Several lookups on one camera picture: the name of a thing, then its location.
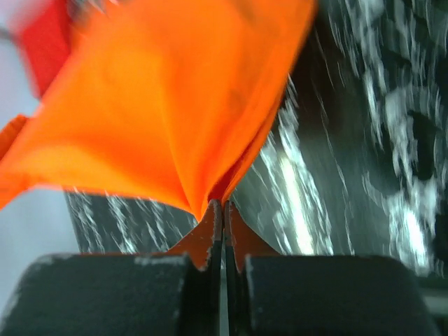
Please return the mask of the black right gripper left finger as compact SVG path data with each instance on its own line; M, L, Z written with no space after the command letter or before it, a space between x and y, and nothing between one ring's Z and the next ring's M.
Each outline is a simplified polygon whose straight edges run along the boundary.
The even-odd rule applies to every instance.
M52 254L24 272L2 335L217 335L223 219L213 200L154 254Z

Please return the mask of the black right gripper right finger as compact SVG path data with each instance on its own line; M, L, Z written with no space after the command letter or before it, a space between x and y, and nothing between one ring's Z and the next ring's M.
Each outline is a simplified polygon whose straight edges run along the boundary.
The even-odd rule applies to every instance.
M389 257L280 255L224 210L231 335L439 335L416 277Z

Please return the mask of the orange t shirt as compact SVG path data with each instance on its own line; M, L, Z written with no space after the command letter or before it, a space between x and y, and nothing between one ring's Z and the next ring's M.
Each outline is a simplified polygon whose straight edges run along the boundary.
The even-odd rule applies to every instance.
M1 204L35 187L156 200L202 218L263 146L315 1L109 1L32 117L1 131Z

